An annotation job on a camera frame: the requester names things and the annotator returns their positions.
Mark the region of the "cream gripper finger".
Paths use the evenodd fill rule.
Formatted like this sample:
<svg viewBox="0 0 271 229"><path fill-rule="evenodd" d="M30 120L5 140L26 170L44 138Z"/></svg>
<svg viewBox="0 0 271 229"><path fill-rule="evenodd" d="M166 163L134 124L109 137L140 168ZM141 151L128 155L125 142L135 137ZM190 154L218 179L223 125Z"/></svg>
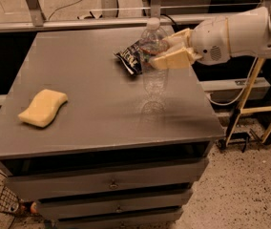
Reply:
<svg viewBox="0 0 271 229"><path fill-rule="evenodd" d="M182 43L186 47L190 47L191 46L190 38L192 32L193 31L190 28L187 28L167 36L165 40L169 43L171 47L178 45L179 43Z"/></svg>
<svg viewBox="0 0 271 229"><path fill-rule="evenodd" d="M191 48L181 48L152 57L149 63L158 70L184 69L192 66L197 60L197 54Z"/></svg>

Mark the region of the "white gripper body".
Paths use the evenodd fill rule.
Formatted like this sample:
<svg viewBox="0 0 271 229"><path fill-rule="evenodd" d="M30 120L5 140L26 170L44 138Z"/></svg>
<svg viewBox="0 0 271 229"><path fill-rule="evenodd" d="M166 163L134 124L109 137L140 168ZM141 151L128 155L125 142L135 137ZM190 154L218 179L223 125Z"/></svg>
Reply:
<svg viewBox="0 0 271 229"><path fill-rule="evenodd" d="M203 65L226 63L230 59L227 18L217 16L201 22L194 28L190 44L201 56L199 63Z"/></svg>

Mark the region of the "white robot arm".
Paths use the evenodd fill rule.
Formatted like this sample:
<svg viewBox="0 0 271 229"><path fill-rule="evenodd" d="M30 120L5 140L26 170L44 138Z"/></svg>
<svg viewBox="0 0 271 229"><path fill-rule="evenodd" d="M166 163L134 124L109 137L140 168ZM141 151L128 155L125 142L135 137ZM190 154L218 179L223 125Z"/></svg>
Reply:
<svg viewBox="0 0 271 229"><path fill-rule="evenodd" d="M192 30L167 36L165 41L169 49L149 60L159 70L187 68L195 62L216 65L240 56L270 59L271 4L204 20Z"/></svg>

